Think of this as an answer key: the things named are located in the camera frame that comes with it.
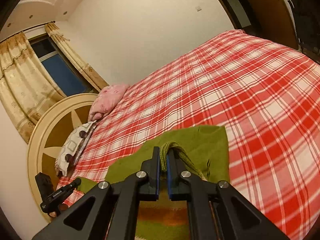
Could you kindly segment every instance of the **wooden door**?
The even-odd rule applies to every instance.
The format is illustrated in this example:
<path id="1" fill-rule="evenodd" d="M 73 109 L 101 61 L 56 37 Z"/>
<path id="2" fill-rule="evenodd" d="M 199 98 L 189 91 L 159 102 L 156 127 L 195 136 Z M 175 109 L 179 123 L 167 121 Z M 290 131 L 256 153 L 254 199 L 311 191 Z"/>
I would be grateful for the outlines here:
<path id="1" fill-rule="evenodd" d="M 293 23 L 284 0 L 248 1 L 261 24 L 265 39 L 298 49 Z"/>

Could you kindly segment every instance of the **green cloth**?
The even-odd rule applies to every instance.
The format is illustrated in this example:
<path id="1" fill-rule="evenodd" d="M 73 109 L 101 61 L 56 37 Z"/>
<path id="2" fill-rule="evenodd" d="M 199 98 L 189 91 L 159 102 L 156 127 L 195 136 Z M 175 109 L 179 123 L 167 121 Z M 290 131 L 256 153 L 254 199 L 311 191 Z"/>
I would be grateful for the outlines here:
<path id="1" fill-rule="evenodd" d="M 226 130 L 224 127 L 211 125 L 170 130 L 146 141 L 136 153 L 113 163 L 105 181 L 111 184 L 123 181 L 132 173 L 140 171 L 141 163 L 151 159 L 154 146 L 160 147 L 163 171 L 166 170 L 166 153 L 169 148 L 174 147 L 190 172 L 204 176 L 211 182 L 230 182 Z M 77 189 L 86 193 L 96 184 L 92 180 L 81 178 Z M 170 201 L 166 185 L 165 178 L 161 178 L 157 202 L 140 202 L 136 236 L 146 240 L 180 240 L 188 237 L 186 203 Z"/>

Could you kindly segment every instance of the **metal screw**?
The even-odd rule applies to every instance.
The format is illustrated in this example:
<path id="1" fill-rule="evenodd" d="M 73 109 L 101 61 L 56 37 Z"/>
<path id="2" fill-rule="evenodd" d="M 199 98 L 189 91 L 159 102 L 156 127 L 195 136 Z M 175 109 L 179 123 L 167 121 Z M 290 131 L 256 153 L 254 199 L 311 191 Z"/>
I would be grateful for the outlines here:
<path id="1" fill-rule="evenodd" d="M 229 183 L 226 182 L 225 180 L 219 181 L 218 185 L 219 185 L 219 187 L 221 187 L 221 188 L 227 188 L 227 187 L 229 187 Z"/>
<path id="2" fill-rule="evenodd" d="M 109 183 L 106 182 L 106 181 L 102 181 L 98 184 L 98 187 L 101 188 L 101 189 L 105 189 L 109 186 Z"/>
<path id="3" fill-rule="evenodd" d="M 181 172 L 181 176 L 184 178 L 189 178 L 191 176 L 191 173 L 189 171 L 183 171 Z"/>
<path id="4" fill-rule="evenodd" d="M 144 178 L 147 174 L 144 171 L 138 171 L 136 175 L 138 178 Z"/>

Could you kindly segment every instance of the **ceiling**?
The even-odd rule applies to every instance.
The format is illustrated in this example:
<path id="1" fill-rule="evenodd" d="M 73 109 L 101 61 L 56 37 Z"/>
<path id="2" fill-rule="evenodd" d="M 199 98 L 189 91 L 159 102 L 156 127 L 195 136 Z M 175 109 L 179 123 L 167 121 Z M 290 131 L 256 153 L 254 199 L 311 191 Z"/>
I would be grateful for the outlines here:
<path id="1" fill-rule="evenodd" d="M 20 0 L 0 32 L 0 41 L 29 27 L 51 21 L 66 21 L 81 1 Z"/>

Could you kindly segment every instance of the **plaid bedsheet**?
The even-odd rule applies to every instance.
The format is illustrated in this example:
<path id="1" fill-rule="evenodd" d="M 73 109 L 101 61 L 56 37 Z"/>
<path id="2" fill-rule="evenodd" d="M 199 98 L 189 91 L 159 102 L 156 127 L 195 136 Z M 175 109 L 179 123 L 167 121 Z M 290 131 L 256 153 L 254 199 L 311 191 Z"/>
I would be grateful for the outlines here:
<path id="1" fill-rule="evenodd" d="M 103 180 L 116 159 L 164 131 L 224 125 L 232 185 L 290 239 L 302 239 L 320 213 L 319 102 L 319 65 L 227 31 L 130 87 L 58 187 L 76 176 Z"/>

